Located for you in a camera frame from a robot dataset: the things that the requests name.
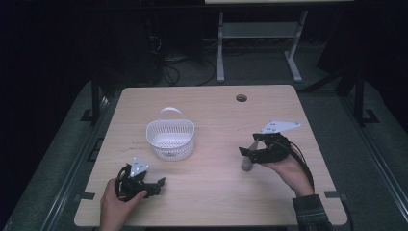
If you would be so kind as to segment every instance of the basket handle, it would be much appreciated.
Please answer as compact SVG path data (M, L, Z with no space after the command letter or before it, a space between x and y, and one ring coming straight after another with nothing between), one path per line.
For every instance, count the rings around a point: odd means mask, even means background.
M181 113L180 110L178 110L178 109L176 109L176 108L173 108L173 107L166 107L166 108L163 108L163 109L160 111L160 113L159 113L159 120L165 120L165 119L162 119L162 116L163 116L163 114L164 114L165 112L168 112L168 111L173 111L173 112L179 113L179 114L181 115L181 117L182 117L183 119L185 119L185 118L184 118L184 115Z

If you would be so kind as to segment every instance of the small cylindrical object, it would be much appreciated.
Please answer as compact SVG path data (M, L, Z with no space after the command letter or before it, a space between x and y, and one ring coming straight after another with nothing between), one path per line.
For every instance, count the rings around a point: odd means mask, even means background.
M251 162L251 159L249 157L243 157L242 158L242 164L241 164L241 169L244 171L250 171L253 167L253 164Z

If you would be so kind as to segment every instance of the human hand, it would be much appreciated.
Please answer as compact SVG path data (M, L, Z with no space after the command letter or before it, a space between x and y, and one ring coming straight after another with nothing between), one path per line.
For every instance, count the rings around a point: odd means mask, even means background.
M264 167L274 170L282 180L294 191L297 197L315 194L305 172L292 156L276 163L263 163Z
M108 182L101 198L100 229L101 231L120 230L136 205L147 195L147 191L139 192L128 202L119 200L115 192L115 180Z

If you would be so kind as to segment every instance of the plastic basket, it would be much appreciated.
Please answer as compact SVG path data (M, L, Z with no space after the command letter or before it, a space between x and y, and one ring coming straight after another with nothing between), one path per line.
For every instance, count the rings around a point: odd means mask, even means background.
M166 112L180 114L181 119L163 119ZM147 125L146 137L155 154L165 161L181 161L192 154L194 148L194 124L186 120L180 110L164 108L159 119Z

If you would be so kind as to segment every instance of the table top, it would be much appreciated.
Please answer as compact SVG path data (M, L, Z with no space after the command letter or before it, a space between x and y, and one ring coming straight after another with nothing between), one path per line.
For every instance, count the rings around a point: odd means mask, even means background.
M236 97L243 94L245 102ZM166 162L154 154L146 126L165 107L179 109L195 125L189 158ZM120 96L86 193L75 216L79 226L99 225L99 201L107 182L132 159L149 164L145 183L166 183L160 195L144 199L129 217L133 226L272 226L296 225L294 192L272 170L254 165L241 170L239 147L271 120L299 122L282 132L294 142L312 171L316 193L333 224L346 223L339 198L326 198L335 187L292 86L214 86L126 89Z

